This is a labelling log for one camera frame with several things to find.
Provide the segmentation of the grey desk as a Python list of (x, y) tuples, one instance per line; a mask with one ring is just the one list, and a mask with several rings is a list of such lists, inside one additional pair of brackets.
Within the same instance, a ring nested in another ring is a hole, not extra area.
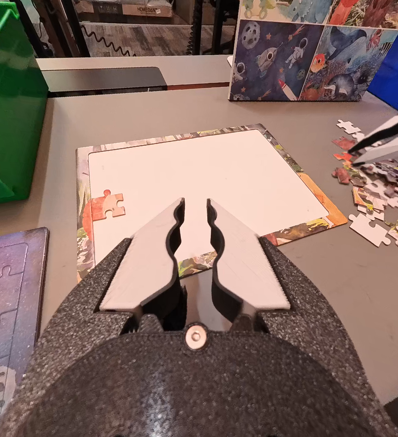
[[(371, 94), (359, 103), (229, 102), (224, 56), (40, 59), (45, 72), (160, 68), (168, 91), (60, 97), (47, 102), (31, 196), (0, 205), (0, 235), (50, 230), (41, 332), (76, 285), (76, 157), (82, 146), (263, 124), (346, 216), (351, 195), (333, 182), (338, 119), (369, 132), (396, 111)], [(398, 397), (398, 248), (377, 249), (342, 225), (280, 247), (320, 290), (320, 309), (287, 315), (302, 340), (324, 345), (327, 304), (344, 325), (382, 404)]]

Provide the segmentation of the colourful printed puzzle box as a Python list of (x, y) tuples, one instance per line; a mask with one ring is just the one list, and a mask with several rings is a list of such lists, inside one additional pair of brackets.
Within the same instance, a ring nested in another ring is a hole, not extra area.
[(360, 101), (398, 36), (398, 0), (243, 1), (230, 101)]

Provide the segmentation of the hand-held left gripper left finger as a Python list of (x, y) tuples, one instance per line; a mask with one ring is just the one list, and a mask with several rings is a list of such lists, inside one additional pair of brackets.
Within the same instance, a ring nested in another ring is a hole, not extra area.
[(100, 311), (170, 313), (176, 308), (182, 291), (174, 254), (184, 219), (185, 199), (179, 198), (133, 235)]

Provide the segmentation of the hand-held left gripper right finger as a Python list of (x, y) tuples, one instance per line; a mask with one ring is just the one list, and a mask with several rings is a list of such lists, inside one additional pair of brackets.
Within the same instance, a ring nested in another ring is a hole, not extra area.
[(212, 302), (229, 321), (238, 315), (291, 308), (260, 237), (213, 199), (207, 199), (210, 242), (216, 252)]

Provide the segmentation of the pile of jigsaw pieces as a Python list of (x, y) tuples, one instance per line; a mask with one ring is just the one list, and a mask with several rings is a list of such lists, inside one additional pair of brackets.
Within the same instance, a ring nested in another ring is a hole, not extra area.
[(398, 162), (387, 158), (380, 162), (354, 166), (354, 160), (370, 147), (349, 154), (364, 137), (350, 122), (338, 121), (338, 127), (350, 135), (332, 140), (341, 151), (334, 157), (341, 162), (332, 173), (336, 180), (352, 189), (355, 215), (350, 215), (350, 229), (376, 247), (388, 245), (390, 237), (398, 246)]

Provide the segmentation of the animal jigsaw puzzle board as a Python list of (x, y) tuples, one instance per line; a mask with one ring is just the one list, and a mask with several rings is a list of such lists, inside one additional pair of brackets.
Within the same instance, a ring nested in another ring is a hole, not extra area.
[[(76, 188), (77, 281), (178, 198), (181, 278), (209, 270), (216, 257), (208, 198), (276, 246), (348, 221), (262, 124), (77, 148)], [(107, 189), (123, 194), (125, 216), (92, 221), (90, 200)]]

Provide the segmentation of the black metal table leg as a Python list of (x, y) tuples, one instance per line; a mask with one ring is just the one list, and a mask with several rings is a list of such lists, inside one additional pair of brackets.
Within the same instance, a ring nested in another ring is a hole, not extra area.
[(67, 22), (71, 29), (71, 33), (73, 35), (77, 49), (80, 53), (80, 57), (89, 58), (90, 52), (88, 50), (86, 40), (82, 33), (81, 24), (76, 13), (74, 2), (72, 0), (61, 0), (61, 4), (64, 9), (65, 16), (67, 18)]

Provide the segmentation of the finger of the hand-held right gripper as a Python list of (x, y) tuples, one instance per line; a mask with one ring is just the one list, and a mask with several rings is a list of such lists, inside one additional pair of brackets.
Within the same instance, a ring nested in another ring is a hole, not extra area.
[(398, 163), (398, 137), (366, 151), (353, 161), (353, 166), (380, 163), (384, 160), (394, 160)]
[(370, 134), (365, 135), (351, 149), (349, 149), (349, 153), (353, 154), (360, 149), (396, 135), (398, 135), (398, 114), (373, 130)]

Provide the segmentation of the space jigsaw puzzle board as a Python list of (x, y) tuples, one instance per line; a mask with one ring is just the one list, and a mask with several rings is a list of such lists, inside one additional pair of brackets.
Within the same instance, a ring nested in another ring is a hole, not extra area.
[(0, 236), (0, 416), (39, 336), (48, 243), (46, 227)]

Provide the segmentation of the green plastic bin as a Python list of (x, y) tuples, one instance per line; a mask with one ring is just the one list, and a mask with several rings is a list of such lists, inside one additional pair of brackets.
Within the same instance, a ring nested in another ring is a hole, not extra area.
[(17, 5), (0, 1), (0, 203), (30, 195), (47, 98)]

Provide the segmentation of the cardboard box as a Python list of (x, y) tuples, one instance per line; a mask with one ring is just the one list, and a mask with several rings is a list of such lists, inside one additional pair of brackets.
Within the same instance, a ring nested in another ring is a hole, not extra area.
[(139, 17), (173, 17), (172, 4), (167, 0), (122, 0), (121, 8), (124, 15)]

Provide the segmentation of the orange tan jigsaw piece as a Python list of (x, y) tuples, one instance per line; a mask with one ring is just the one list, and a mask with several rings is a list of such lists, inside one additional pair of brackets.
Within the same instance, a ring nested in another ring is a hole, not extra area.
[(109, 189), (103, 192), (103, 196), (90, 200), (92, 221), (100, 221), (107, 218), (110, 212), (112, 217), (125, 216), (125, 207), (118, 203), (124, 200), (123, 194), (111, 194)]

